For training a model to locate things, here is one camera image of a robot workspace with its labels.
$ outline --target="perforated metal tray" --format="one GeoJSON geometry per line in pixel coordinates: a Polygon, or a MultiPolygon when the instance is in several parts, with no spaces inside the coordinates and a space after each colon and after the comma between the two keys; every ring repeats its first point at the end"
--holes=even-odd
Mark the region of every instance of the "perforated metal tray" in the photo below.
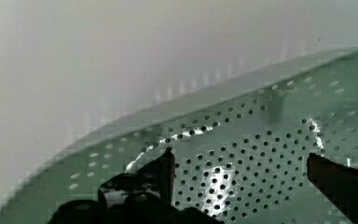
{"type": "Polygon", "coordinates": [[[350,223],[306,177],[310,152],[358,168],[358,48],[279,63],[127,116],[68,147],[0,208],[45,224],[62,203],[172,147],[173,205],[227,223],[350,223]]]}

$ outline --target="white background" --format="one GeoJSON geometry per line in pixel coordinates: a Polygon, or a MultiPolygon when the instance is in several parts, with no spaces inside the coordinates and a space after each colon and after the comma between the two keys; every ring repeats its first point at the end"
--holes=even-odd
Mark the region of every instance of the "white background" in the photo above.
{"type": "Polygon", "coordinates": [[[0,1],[0,202],[114,119],[352,46],[358,1],[0,1]]]}

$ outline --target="metal surface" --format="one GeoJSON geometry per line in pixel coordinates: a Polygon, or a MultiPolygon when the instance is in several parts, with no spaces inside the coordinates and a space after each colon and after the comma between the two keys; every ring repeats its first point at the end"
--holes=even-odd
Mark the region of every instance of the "metal surface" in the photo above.
{"type": "Polygon", "coordinates": [[[238,223],[350,223],[307,179],[310,152],[358,168],[358,49],[276,64],[91,133],[40,169],[0,224],[45,224],[62,203],[172,147],[172,204],[238,223]]]}

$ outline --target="white wall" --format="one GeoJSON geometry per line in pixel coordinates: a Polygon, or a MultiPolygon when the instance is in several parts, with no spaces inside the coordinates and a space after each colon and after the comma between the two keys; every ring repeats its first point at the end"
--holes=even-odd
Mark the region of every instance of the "white wall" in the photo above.
{"type": "Polygon", "coordinates": [[[358,46],[350,0],[0,1],[0,201],[111,120],[349,46],[358,46]]]}

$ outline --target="black object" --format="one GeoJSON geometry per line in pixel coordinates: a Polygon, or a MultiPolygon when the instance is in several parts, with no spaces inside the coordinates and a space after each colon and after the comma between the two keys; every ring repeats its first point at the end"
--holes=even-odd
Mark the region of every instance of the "black object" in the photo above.
{"type": "Polygon", "coordinates": [[[203,214],[200,210],[189,207],[182,211],[167,203],[162,203],[151,193],[130,195],[125,204],[130,208],[131,218],[136,223],[144,224],[219,224],[216,219],[203,214]]]}
{"type": "Polygon", "coordinates": [[[163,155],[149,162],[136,173],[123,173],[101,184],[98,201],[106,208],[123,204],[135,192],[150,192],[170,203],[175,172],[175,159],[167,148],[163,155]]]}
{"type": "Polygon", "coordinates": [[[75,200],[61,205],[48,224],[101,223],[103,207],[93,200],[75,200]]]}
{"type": "Polygon", "coordinates": [[[308,179],[347,218],[358,224],[358,169],[310,153],[308,179]]]}
{"type": "Polygon", "coordinates": [[[165,153],[136,173],[123,173],[101,184],[98,202],[65,203],[48,224],[217,224],[194,207],[179,211],[172,200],[175,160],[165,153]]]}

